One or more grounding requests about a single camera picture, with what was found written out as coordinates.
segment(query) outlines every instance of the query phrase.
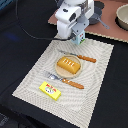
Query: knife blade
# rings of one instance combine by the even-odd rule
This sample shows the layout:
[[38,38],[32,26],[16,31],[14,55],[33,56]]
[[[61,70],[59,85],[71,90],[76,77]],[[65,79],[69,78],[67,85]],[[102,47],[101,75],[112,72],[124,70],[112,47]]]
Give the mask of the knife blade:
[[62,50],[59,50],[59,49],[58,49],[58,51],[61,52],[61,53],[66,54],[66,55],[74,55],[74,56],[77,56],[78,58],[83,59],[83,60],[86,60],[86,61],[90,61],[90,62],[93,62],[93,63],[96,62],[96,59],[93,59],[93,58],[90,58],[90,57],[86,57],[86,56],[82,56],[82,55],[76,55],[76,54],[73,54],[73,53],[70,53],[70,52],[65,52],[65,51],[62,51]]

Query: woven placemat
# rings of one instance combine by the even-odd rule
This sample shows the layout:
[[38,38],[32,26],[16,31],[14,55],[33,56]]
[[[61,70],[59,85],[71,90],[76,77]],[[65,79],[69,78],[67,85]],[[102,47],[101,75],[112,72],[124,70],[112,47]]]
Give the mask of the woven placemat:
[[[57,49],[97,59],[96,63],[81,60],[83,64],[81,74],[71,79],[84,85],[83,90],[42,76],[44,69],[57,75],[54,62],[58,57],[62,56],[62,53],[59,53]],[[113,46],[110,44],[87,38],[80,45],[76,45],[71,41],[52,41],[14,91],[13,96],[50,112],[80,128],[87,128],[112,49]],[[38,89],[43,81],[47,81],[61,91],[61,96],[57,101],[54,101]]]

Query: dark background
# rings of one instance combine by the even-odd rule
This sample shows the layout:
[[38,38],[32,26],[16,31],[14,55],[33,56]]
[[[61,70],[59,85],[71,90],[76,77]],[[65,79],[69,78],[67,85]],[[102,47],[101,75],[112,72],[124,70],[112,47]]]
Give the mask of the dark background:
[[[19,0],[23,28],[36,37],[53,38],[57,28],[48,19],[57,9],[54,0]],[[114,45],[89,128],[128,127],[128,44],[86,34],[86,38]],[[38,127],[77,128],[44,110],[12,96],[51,41],[36,40],[19,27],[15,2],[0,11],[0,113],[26,115]]]

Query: metal part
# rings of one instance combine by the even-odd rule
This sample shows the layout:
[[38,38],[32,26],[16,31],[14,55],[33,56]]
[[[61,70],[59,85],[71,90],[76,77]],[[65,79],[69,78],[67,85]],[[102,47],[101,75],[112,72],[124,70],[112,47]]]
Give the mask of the metal part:
[[87,26],[89,25],[89,20],[85,17],[83,23],[77,23],[72,27],[73,32],[78,36]]
[[48,72],[48,71],[46,71],[46,70],[44,70],[42,74],[43,74],[43,76],[45,76],[45,77],[47,77],[47,78],[50,78],[50,79],[52,79],[52,80],[57,79],[57,80],[62,81],[62,78],[59,78],[59,77],[57,77],[56,75],[54,75],[54,74],[52,74],[52,73],[50,73],[50,72]]
[[1,127],[1,126],[4,126],[4,124],[9,120],[9,117],[6,117],[5,115],[3,115],[1,113],[0,113],[0,116],[3,117],[3,119],[0,122],[0,127]]
[[69,52],[65,52],[65,51],[62,51],[62,50],[59,50],[59,49],[57,49],[59,52],[61,52],[61,53],[64,53],[64,54],[66,54],[66,55],[74,55],[74,56],[77,56],[76,54],[73,54],[73,53],[69,53]]

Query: yellow butter package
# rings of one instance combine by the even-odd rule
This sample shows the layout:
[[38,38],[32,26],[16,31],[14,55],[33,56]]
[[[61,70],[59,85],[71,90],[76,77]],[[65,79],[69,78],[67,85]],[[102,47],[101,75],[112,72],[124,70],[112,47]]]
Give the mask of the yellow butter package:
[[54,100],[57,100],[61,95],[61,92],[58,89],[54,88],[52,85],[48,84],[46,81],[44,81],[43,84],[41,84],[39,89]]

